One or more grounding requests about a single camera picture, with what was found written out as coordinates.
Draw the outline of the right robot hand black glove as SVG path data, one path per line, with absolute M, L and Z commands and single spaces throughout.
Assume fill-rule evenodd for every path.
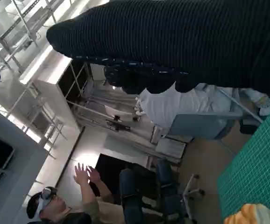
M 270 0 L 114 0 L 46 37 L 129 94 L 209 84 L 270 95 Z

